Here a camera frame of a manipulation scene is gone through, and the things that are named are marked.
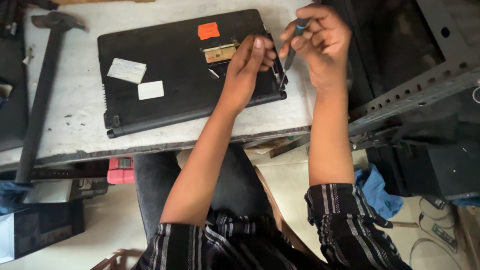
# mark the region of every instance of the blue screwdriver handle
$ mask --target blue screwdriver handle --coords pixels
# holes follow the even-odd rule
[[[305,27],[307,26],[307,23],[309,21],[310,21],[310,18],[297,19],[297,27],[295,27],[295,31],[293,32],[293,37],[298,37],[303,35],[303,32],[305,31]],[[292,65],[294,57],[295,57],[295,50],[292,48],[292,45],[290,45],[290,48],[288,49],[287,60],[285,60],[285,71],[289,70],[290,66]]]

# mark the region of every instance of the striped shirt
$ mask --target striped shirt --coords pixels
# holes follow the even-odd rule
[[[410,269],[392,239],[375,228],[392,224],[351,184],[322,184],[305,194],[308,222],[318,229],[327,263],[294,249],[269,215],[215,213],[205,228],[162,223],[136,270]]]

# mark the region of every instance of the hammer head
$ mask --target hammer head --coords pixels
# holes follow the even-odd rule
[[[32,16],[32,23],[38,28],[61,28],[65,31],[72,28],[78,28],[86,31],[85,26],[81,25],[75,17],[53,11],[47,15]]]

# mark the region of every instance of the black laptop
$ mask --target black laptop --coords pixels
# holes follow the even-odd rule
[[[255,9],[99,36],[108,136],[115,138],[209,116],[220,97],[229,57],[249,34],[271,38]],[[139,64],[135,68],[145,66],[141,81],[112,77],[109,71],[114,60]],[[247,107],[286,99],[284,86],[279,90],[278,78],[282,75],[277,58],[273,68],[258,73]],[[147,96],[140,92],[139,88],[143,91],[150,85],[152,96],[149,89]]]

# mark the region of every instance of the floor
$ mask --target floor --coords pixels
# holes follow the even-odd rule
[[[188,151],[179,154],[180,166],[183,166],[188,154]],[[356,168],[368,166],[365,151],[356,151],[352,154]],[[308,189],[306,149],[301,148],[275,159],[270,159],[268,153],[263,155],[249,153],[249,157],[266,179],[286,222],[314,253],[324,259],[320,252],[316,228],[307,222],[306,203],[303,200]],[[419,197],[405,198],[401,211],[391,220],[418,222],[419,199]],[[425,202],[422,203],[422,209],[433,217],[444,214],[428,206]],[[2,264],[0,270],[66,268],[87,270],[118,248],[129,250],[129,257],[122,262],[122,265],[125,266],[125,269],[131,268],[146,248],[135,185],[111,186],[106,195],[84,201],[84,207],[86,225],[84,233],[21,259]],[[431,220],[429,222],[425,218],[422,224],[425,227],[431,227]],[[420,228],[395,227],[386,231],[407,263],[413,243],[421,237],[431,238]],[[462,256],[463,254],[457,254],[455,258],[460,261],[462,269],[468,269],[463,263],[465,258]],[[416,269],[456,269],[450,257],[431,243],[422,243],[415,249],[412,264]]]

